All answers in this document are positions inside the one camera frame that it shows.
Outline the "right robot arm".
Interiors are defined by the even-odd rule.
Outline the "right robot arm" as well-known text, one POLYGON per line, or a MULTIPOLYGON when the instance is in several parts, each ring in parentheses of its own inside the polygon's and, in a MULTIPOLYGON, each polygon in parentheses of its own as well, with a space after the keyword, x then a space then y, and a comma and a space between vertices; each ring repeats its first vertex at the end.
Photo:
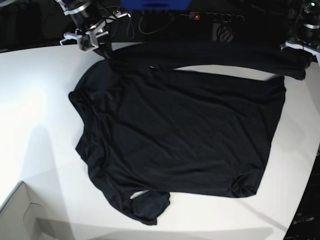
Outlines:
POLYGON ((121 18, 131 18, 127 10, 110 11, 99 0, 58 0, 64 15, 70 16, 75 32, 66 32, 59 44, 76 41, 82 52, 95 52, 106 59, 112 56, 112 38, 109 26, 121 18))

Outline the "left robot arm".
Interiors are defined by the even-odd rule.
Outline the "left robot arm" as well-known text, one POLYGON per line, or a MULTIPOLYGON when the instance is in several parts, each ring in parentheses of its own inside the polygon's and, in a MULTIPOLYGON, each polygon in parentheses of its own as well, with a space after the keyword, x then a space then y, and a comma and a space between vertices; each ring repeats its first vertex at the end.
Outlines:
POLYGON ((284 22, 287 40, 280 49, 301 50, 320 61, 320 2, 318 0, 289 0, 284 22))

